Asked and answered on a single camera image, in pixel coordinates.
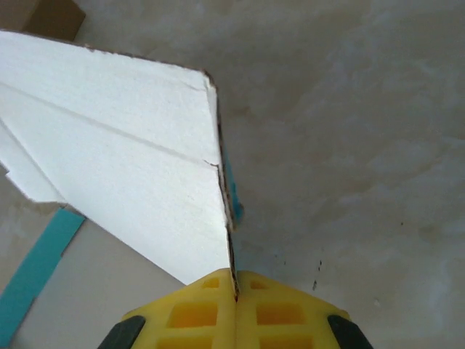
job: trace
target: white foam board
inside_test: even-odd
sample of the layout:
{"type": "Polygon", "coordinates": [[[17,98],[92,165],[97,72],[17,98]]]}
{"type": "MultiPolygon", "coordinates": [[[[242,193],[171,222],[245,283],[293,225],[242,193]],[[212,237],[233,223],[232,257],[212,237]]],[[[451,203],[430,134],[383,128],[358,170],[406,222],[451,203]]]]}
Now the white foam board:
{"type": "Polygon", "coordinates": [[[229,266],[217,95],[203,72],[6,31],[0,51],[13,183],[69,203],[185,284],[229,266]]]}

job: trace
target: brown cardboard box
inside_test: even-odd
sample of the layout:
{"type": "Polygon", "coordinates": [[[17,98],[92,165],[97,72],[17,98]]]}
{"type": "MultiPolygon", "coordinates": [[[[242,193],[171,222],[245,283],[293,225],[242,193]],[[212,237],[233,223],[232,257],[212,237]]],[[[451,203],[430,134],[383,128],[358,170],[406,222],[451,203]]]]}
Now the brown cardboard box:
{"type": "Polygon", "coordinates": [[[0,0],[0,28],[74,40],[85,13],[72,0],[0,0]]]}

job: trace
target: gray floor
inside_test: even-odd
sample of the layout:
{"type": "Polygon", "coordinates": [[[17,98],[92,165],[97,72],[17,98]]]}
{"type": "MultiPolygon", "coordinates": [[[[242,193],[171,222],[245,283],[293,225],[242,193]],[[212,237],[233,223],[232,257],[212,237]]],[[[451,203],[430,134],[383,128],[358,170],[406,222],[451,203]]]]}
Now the gray floor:
{"type": "MultiPolygon", "coordinates": [[[[246,207],[242,268],[347,309],[377,349],[463,347],[465,3],[77,2],[78,42],[214,77],[246,207]]],[[[134,284],[141,301],[179,286],[158,291],[162,272],[137,273],[147,262],[103,232],[78,237],[17,345],[91,348],[139,304],[134,284]],[[60,322],[73,316],[78,331],[60,322]]]]}

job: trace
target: concrete floor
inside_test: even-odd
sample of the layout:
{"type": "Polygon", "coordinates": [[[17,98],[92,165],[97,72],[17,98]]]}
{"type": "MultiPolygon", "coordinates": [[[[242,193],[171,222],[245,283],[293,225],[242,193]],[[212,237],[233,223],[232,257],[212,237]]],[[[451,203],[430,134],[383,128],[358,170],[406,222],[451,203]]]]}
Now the concrete floor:
{"type": "MultiPolygon", "coordinates": [[[[78,42],[214,77],[242,268],[348,310],[377,349],[463,347],[463,1],[77,2],[78,42]]],[[[127,307],[179,286],[102,231],[78,238],[14,348],[95,347],[127,307]]]]}

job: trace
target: teal strip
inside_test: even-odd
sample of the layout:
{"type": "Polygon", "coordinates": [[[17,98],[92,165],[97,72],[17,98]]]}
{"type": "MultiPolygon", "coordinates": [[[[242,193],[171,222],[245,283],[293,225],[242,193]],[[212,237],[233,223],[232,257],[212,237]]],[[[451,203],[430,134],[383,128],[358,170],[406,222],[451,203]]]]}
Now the teal strip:
{"type": "Polygon", "coordinates": [[[59,209],[0,296],[0,348],[7,347],[84,217],[59,209]]]}

